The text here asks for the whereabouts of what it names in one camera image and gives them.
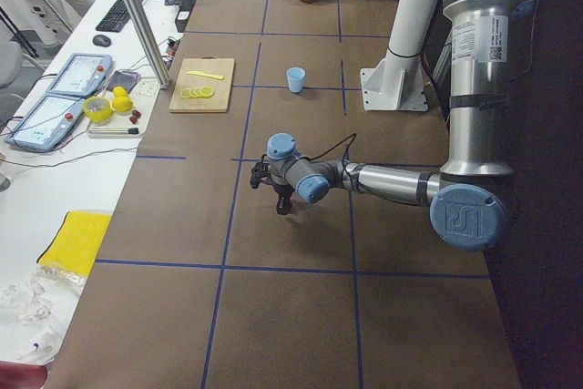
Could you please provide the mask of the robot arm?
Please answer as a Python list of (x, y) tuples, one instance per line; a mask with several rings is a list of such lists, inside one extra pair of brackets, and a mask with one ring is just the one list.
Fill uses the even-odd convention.
[(290, 211), (292, 195), (315, 203), (333, 188), (424, 206), (436, 234), (449, 245), (467, 251), (497, 245), (515, 209), (500, 124), (510, 100), (510, 24), (523, 2), (399, 0), (385, 57), (362, 70), (366, 110), (426, 110), (421, 52), (434, 10), (442, 7), (452, 25), (450, 130), (448, 159), (437, 173), (309, 158), (293, 136), (278, 133), (252, 168), (252, 187), (273, 187), (280, 214)]

